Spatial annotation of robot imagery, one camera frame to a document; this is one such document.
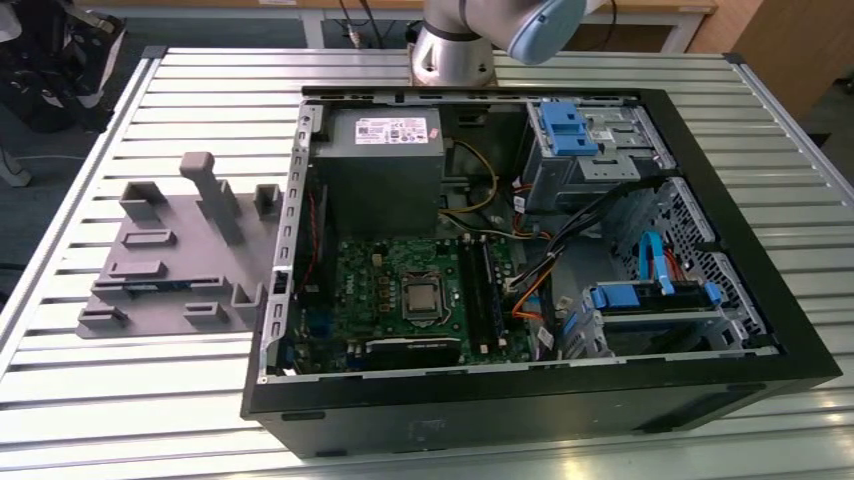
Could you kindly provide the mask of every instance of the open computer tower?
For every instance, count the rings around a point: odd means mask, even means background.
[[[685,430],[840,374],[663,91],[302,96],[242,401],[298,456]]]

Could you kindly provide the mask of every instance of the cpu socket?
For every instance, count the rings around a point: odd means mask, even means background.
[[[403,318],[417,327],[441,320],[441,281],[437,277],[405,275],[403,284]]]

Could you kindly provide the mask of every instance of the power supply label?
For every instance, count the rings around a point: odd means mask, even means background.
[[[425,118],[360,118],[356,145],[427,143]]]

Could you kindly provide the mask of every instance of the motherboard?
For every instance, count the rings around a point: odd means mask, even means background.
[[[500,283],[513,274],[504,239],[344,241],[337,253],[335,307],[304,313],[304,369],[529,360],[527,327],[503,313]]]

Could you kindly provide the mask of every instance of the green circuit board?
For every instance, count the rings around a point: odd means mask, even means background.
[[[460,365],[529,360],[524,326],[505,332],[504,348],[485,354],[471,349],[456,242],[452,239],[392,239],[339,244],[335,308],[332,318],[327,320],[329,330],[323,332],[327,346],[320,347],[320,355],[312,355],[320,370],[348,370],[341,350],[347,342],[388,337],[459,339]],[[496,276],[512,275],[507,242],[503,239],[491,241],[489,250]],[[404,290],[412,284],[437,285],[439,318],[427,321],[407,318]]]

